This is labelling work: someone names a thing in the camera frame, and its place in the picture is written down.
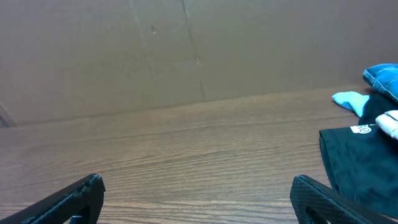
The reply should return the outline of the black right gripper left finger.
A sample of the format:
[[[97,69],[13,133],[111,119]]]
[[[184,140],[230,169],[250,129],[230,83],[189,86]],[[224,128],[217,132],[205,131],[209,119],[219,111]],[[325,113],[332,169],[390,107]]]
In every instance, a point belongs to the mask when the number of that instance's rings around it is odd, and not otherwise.
[[[90,174],[39,202],[1,220],[4,224],[96,224],[106,189],[102,177]]]

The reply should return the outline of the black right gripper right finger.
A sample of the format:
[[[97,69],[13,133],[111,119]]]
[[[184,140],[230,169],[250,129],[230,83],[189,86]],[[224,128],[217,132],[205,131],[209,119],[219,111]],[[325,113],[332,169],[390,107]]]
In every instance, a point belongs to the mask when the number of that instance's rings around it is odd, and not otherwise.
[[[307,175],[294,177],[290,202],[299,224],[397,224]]]

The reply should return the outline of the beige khaki shorts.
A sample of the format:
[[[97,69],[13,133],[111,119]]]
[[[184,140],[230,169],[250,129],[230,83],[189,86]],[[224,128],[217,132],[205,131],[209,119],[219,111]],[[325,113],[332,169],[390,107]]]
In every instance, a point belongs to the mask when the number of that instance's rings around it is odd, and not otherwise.
[[[376,124],[391,138],[398,140],[397,110],[387,111],[376,118]]]

